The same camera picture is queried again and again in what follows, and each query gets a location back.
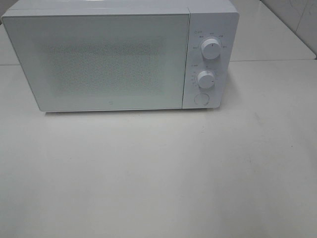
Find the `white upper power knob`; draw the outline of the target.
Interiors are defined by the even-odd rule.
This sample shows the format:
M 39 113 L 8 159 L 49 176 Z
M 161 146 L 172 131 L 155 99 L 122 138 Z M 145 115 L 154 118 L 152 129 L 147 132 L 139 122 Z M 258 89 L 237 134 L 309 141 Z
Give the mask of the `white upper power knob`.
M 221 53 L 221 42 L 218 38 L 208 38 L 201 44 L 202 55 L 207 60 L 217 58 Z

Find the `white timer knob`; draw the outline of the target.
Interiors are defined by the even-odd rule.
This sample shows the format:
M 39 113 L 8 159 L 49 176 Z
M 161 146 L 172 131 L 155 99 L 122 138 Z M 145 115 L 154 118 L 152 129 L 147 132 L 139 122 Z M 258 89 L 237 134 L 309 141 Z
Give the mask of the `white timer knob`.
M 198 86 L 202 89 L 209 89 L 214 86 L 215 73 L 213 71 L 204 70 L 197 75 Z

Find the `white microwave oven body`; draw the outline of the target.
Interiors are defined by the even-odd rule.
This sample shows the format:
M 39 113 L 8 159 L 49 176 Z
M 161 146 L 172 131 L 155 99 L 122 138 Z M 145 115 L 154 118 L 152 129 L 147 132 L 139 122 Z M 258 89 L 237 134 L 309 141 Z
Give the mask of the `white microwave oven body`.
M 20 0 L 1 17 L 189 15 L 182 107 L 218 108 L 226 85 L 228 65 L 235 40 L 239 13 L 228 0 Z M 208 38 L 221 42 L 220 55 L 212 60 L 202 55 L 201 44 Z M 197 75 L 215 73 L 214 86 L 202 89 Z M 205 107 L 195 104 L 196 95 L 210 97 Z

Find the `round white door release button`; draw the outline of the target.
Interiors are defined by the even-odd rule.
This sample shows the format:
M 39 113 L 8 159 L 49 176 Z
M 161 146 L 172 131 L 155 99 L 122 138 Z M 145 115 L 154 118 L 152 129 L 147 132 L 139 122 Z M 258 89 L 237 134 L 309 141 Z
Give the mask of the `round white door release button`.
M 195 96 L 194 102 L 199 107 L 205 107 L 208 105 L 210 97 L 208 94 L 201 93 Z

